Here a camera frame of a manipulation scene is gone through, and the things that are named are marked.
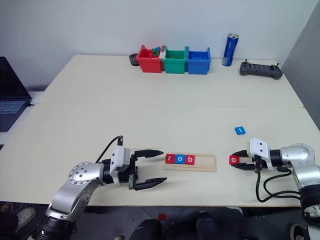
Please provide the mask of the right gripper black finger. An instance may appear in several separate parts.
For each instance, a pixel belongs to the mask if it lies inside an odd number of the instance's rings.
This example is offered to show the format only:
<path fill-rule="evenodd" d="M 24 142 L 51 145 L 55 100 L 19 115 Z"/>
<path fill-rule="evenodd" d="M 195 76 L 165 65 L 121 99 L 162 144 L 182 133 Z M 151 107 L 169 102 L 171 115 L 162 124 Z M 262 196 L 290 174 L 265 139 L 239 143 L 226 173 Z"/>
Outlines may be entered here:
<path fill-rule="evenodd" d="M 254 164 L 247 164 L 245 162 L 240 162 L 232 165 L 234 168 L 240 169 L 240 170 L 245 170 L 245 171 L 251 171 L 255 170 L 255 165 Z"/>
<path fill-rule="evenodd" d="M 239 157 L 239 158 L 248 158 L 248 157 L 249 157 L 246 149 L 245 149 L 245 150 L 237 151 L 237 152 L 235 152 L 235 153 L 232 153 L 231 155 L 232 155 L 232 156 Z"/>

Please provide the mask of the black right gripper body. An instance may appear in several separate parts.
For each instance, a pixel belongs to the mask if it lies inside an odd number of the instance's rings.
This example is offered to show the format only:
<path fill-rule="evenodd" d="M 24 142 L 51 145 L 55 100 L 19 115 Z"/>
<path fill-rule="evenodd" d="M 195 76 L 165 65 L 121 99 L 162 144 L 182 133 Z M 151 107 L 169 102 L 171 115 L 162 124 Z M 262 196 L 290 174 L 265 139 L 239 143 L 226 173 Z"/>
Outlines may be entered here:
<path fill-rule="evenodd" d="M 266 163 L 259 155 L 247 155 L 248 158 L 251 158 L 252 164 L 247 166 L 247 171 L 254 170 L 255 173 L 260 173 L 262 169 L 266 168 Z"/>

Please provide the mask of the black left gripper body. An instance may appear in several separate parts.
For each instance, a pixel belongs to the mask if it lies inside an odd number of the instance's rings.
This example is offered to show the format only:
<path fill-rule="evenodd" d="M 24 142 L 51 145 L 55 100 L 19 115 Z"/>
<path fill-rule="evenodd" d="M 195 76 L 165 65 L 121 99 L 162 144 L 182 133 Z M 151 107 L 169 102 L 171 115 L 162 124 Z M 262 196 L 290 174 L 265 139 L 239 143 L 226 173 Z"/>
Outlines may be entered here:
<path fill-rule="evenodd" d="M 141 156 L 140 153 L 135 152 L 131 155 L 128 164 L 124 164 L 118 170 L 118 178 L 121 183 L 128 183 L 128 188 L 130 190 L 140 190 L 141 187 L 137 183 L 138 177 L 138 167 L 136 166 L 136 161 Z"/>

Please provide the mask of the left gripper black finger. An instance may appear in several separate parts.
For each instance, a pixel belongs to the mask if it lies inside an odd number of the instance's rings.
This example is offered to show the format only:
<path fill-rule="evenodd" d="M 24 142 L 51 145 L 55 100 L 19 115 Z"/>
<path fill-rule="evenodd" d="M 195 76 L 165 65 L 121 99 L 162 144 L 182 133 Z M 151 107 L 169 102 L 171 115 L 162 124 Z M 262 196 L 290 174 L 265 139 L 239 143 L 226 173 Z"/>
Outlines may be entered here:
<path fill-rule="evenodd" d="M 137 150 L 134 152 L 134 155 L 136 158 L 153 158 L 163 154 L 164 154 L 163 151 L 154 150 L 154 149 Z"/>
<path fill-rule="evenodd" d="M 144 189 L 153 188 L 153 187 L 163 183 L 166 180 L 167 180 L 166 177 L 147 179 L 144 182 L 136 183 L 134 186 L 134 189 L 135 190 L 144 190 Z"/>

